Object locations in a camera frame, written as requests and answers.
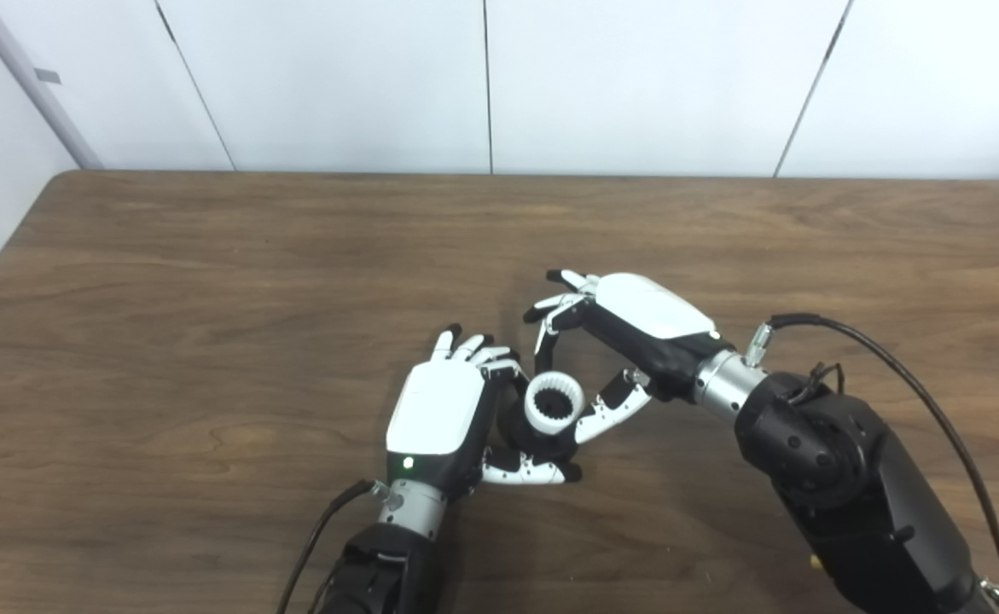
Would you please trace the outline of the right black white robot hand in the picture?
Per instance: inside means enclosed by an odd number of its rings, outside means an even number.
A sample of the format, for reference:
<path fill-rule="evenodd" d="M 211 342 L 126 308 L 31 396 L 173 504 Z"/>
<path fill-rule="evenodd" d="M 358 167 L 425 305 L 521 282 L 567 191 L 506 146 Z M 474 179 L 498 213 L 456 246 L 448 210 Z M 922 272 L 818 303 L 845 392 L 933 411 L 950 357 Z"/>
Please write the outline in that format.
<path fill-rule="evenodd" d="M 559 335 L 573 329 L 592 335 L 628 359 L 633 369 L 601 389 L 590 411 L 577 420 L 577 444 L 623 423 L 652 400 L 697 403 L 706 383 L 702 368 L 734 350 L 710 317 L 646 276 L 550 269 L 546 277 L 564 285 L 566 292 L 538 300 L 522 317 L 527 325 L 539 326 L 534 350 L 538 372 L 550 369 Z"/>

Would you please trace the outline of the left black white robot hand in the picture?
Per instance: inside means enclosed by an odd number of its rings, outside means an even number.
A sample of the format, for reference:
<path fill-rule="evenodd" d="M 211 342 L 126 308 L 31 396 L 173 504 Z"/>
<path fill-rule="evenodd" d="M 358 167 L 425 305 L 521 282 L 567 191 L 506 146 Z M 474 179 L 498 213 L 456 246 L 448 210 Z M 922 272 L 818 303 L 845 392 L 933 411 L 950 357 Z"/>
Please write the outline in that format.
<path fill-rule="evenodd" d="M 407 374 L 386 431 L 386 469 L 401 481 L 436 489 L 452 504 L 480 483 L 573 484 L 578 464 L 545 460 L 489 444 L 502 394 L 524 394 L 529 378 L 511 347 L 488 333 L 463 337 L 459 323 L 438 334 L 429 357 Z"/>

